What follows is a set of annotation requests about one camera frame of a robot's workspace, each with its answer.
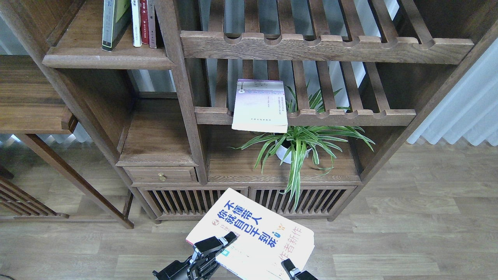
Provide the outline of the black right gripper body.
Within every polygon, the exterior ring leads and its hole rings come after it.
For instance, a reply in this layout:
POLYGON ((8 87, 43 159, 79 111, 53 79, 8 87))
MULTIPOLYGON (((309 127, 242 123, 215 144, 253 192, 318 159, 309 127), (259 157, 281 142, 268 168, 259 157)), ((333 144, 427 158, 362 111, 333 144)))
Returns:
POLYGON ((315 278, 311 273, 308 271, 299 271, 293 275, 293 280, 318 280, 318 278, 315 278))

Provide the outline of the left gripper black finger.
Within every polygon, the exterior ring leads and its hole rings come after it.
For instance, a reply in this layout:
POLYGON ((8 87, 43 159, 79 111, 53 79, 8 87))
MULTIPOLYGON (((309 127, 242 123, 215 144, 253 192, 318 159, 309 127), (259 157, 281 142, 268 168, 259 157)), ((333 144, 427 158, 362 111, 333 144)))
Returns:
POLYGON ((194 243, 194 259, 215 258, 216 255, 221 253, 226 247, 231 245, 236 239, 237 235, 234 232, 229 232, 224 237, 210 237, 202 241, 194 243))

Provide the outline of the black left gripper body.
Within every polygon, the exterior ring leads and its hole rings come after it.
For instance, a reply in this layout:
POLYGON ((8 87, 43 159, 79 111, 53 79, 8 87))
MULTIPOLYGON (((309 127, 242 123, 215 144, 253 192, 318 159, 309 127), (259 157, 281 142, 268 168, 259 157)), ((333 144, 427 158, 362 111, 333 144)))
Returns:
POLYGON ((220 250, 209 254, 196 250, 185 262, 175 260, 160 272, 152 273, 157 280, 209 280, 219 268, 219 253, 220 250))

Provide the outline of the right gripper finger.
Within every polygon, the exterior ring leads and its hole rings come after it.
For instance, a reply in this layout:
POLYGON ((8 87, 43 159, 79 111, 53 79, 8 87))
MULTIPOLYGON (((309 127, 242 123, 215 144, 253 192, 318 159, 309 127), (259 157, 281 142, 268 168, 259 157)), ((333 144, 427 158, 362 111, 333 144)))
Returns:
POLYGON ((291 259, 285 259, 284 261, 281 262, 281 266, 287 273, 289 278, 297 278, 297 275, 301 273, 300 269, 298 269, 291 259))

